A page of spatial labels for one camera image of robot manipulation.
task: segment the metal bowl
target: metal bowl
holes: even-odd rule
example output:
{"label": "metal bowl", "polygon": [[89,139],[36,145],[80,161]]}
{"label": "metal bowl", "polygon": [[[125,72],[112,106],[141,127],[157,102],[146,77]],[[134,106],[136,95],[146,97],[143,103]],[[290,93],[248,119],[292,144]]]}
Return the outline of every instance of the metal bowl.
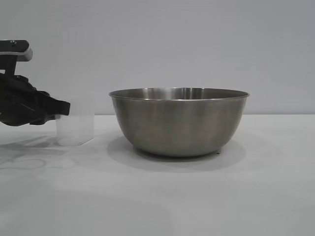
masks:
{"label": "metal bowl", "polygon": [[214,152],[233,136],[248,93],[214,88],[113,91],[118,123],[137,148],[164,156]]}

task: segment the gray background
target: gray background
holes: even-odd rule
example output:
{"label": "gray background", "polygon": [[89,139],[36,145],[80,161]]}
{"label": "gray background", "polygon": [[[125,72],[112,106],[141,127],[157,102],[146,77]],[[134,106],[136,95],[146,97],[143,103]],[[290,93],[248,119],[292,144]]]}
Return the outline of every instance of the gray background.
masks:
{"label": "gray background", "polygon": [[140,87],[251,94],[247,114],[315,113],[314,0],[7,0],[1,39],[34,51],[17,73],[53,95]]}

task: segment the white tabletop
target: white tabletop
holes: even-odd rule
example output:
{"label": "white tabletop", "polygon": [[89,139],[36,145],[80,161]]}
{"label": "white tabletop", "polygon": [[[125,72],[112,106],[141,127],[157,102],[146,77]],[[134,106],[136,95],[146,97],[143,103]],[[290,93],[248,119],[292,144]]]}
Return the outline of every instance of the white tabletop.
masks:
{"label": "white tabletop", "polygon": [[221,154],[133,149],[115,116],[95,139],[0,125],[0,236],[314,236],[315,116],[245,115]]}

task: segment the robotic arm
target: robotic arm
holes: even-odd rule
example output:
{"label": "robotic arm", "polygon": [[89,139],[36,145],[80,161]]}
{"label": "robotic arm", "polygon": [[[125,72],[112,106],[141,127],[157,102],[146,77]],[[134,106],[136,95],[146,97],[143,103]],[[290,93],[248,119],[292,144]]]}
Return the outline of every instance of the robotic arm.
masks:
{"label": "robotic arm", "polygon": [[26,40],[0,41],[0,122],[10,126],[42,125],[55,115],[69,115],[70,103],[38,91],[28,78],[14,75],[17,61],[32,59]]}

